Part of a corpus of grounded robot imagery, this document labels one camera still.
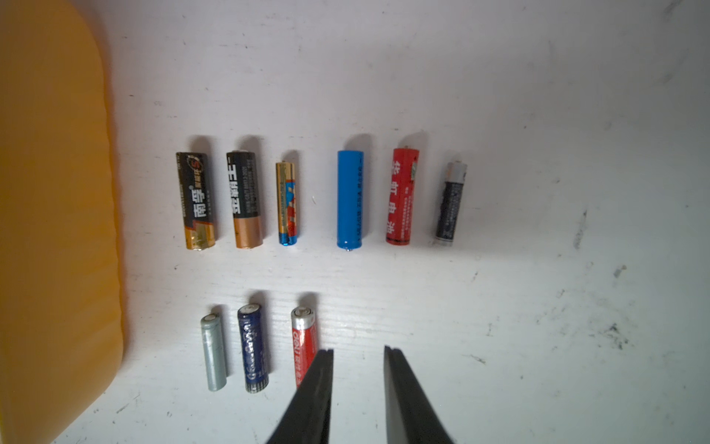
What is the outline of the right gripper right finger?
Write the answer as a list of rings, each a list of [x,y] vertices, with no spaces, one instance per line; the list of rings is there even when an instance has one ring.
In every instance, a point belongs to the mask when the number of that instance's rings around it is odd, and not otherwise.
[[[400,349],[385,347],[384,381],[388,443],[453,442]]]

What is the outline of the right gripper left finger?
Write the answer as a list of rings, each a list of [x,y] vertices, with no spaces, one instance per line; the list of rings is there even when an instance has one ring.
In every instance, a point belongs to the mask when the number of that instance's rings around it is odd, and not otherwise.
[[[316,353],[301,386],[267,443],[329,442],[333,371],[334,351]]]

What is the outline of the blue purple battery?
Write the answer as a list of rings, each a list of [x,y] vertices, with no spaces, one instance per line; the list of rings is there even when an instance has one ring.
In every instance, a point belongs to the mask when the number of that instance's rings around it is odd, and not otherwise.
[[[245,388],[250,394],[265,389],[269,383],[262,313],[258,303],[244,305],[238,310]]]

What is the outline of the grey silver battery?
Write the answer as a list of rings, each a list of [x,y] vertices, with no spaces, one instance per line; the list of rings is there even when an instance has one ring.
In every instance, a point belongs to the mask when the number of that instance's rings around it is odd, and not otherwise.
[[[227,384],[227,359],[224,334],[219,314],[208,314],[201,319],[201,333],[207,387],[218,391]]]

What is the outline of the blue cylindrical battery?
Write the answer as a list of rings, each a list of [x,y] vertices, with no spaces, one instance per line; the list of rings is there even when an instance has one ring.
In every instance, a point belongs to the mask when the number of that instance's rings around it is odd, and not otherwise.
[[[364,197],[364,153],[338,152],[337,245],[352,251],[362,247],[362,198]]]

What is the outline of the gold blue slim battery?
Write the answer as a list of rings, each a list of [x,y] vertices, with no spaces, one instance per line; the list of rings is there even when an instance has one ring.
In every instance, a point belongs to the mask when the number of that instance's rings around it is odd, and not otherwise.
[[[277,228],[279,243],[292,246],[298,240],[295,166],[290,162],[275,164],[277,180]]]

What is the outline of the dark blue silver slim battery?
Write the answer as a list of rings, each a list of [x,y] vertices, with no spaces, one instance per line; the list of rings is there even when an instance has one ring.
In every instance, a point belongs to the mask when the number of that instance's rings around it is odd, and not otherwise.
[[[466,174],[466,164],[460,161],[447,164],[447,174],[435,231],[435,239],[441,244],[453,244]]]

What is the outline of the yellow plastic storage box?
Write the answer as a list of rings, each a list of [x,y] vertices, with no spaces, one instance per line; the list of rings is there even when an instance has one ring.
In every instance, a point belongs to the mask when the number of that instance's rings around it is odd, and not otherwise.
[[[67,1],[1,5],[1,440],[49,443],[124,353],[99,46]]]

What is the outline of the black gold slim battery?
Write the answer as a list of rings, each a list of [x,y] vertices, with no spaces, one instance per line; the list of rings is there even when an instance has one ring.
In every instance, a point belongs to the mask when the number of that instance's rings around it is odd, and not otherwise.
[[[253,249],[263,243],[256,155],[233,151],[226,157],[236,246]]]

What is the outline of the black copper battery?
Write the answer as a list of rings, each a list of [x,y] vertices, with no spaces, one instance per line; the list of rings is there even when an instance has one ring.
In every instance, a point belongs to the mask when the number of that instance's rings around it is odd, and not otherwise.
[[[216,243],[208,156],[178,152],[176,161],[186,247],[206,250]]]

